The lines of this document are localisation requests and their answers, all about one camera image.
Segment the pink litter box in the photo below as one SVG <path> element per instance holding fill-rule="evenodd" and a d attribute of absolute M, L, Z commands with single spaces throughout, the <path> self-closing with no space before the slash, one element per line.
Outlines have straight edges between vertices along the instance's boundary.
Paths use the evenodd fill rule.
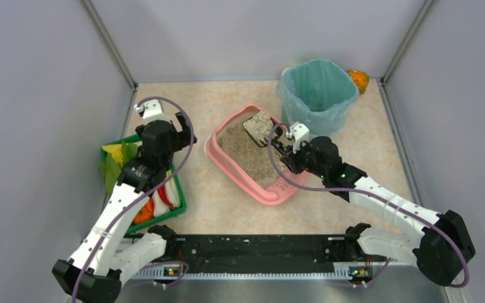
<path fill-rule="evenodd" d="M 211 161 L 243 191 L 263 205 L 275 206 L 289 199 L 298 188 L 287 183 L 279 175 L 271 185 L 261 187 L 228 154 L 222 151 L 218 144 L 218 136 L 229 126 L 245 121 L 262 110 L 264 108 L 257 104 L 247 104 L 235 111 L 214 129 L 204 145 L 204 150 Z M 279 118 L 269 111 L 265 110 L 265 112 L 273 121 L 279 121 Z"/>

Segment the black litter scoop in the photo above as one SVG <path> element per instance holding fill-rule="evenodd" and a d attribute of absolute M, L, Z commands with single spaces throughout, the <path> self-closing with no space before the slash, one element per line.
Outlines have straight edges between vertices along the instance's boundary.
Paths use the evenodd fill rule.
<path fill-rule="evenodd" d="M 253 142 L 260 148 L 267 147 L 268 137 L 271 134 L 271 130 L 276 125 L 277 121 L 274 120 L 264 110 L 259 111 L 246 121 L 242 123 L 243 129 L 253 140 Z M 285 145 L 281 142 L 281 137 L 284 132 L 281 127 L 278 127 L 272 134 L 271 145 L 278 151 L 282 151 Z"/>

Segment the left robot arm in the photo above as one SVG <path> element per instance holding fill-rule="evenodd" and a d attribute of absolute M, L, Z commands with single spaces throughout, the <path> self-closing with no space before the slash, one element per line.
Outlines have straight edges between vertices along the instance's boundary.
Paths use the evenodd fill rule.
<path fill-rule="evenodd" d="M 192 150 L 196 143 L 187 113 L 176 113 L 182 130 L 173 122 L 154 119 L 136 128 L 142 144 L 126 162 L 112 194 L 90 233 L 67 259 L 56 261 L 52 274 L 72 302 L 115 302 L 122 286 L 148 263 L 165 254 L 171 229 L 147 232 L 125 250 L 117 249 L 136 214 L 170 176 L 175 152 Z"/>

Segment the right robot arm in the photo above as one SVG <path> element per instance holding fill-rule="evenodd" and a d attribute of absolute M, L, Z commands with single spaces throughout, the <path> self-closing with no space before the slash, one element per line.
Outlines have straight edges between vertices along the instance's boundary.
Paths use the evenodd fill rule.
<path fill-rule="evenodd" d="M 356 225 L 349 237 L 363 253 L 416 266 L 428 280 L 443 287 L 464 288 L 469 284 L 468 263 L 476 250 L 457 212 L 439 213 L 385 189 L 365 171 L 344 162 L 329 137 L 288 146 L 274 142 L 273 147 L 293 174 L 309 172 L 319 177 L 321 191 L 363 207 L 400 229 L 393 233 Z"/>

